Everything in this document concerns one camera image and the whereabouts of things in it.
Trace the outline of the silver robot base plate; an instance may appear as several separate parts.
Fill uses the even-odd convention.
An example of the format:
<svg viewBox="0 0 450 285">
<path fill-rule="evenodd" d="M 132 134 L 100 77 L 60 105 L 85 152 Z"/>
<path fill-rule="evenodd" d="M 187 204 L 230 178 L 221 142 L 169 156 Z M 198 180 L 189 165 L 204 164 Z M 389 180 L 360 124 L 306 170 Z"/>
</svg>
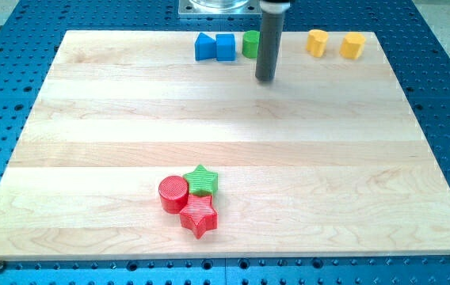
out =
<svg viewBox="0 0 450 285">
<path fill-rule="evenodd" d="M 184 16 L 226 16 L 261 14 L 258 0 L 179 0 L 178 14 Z"/>
</svg>

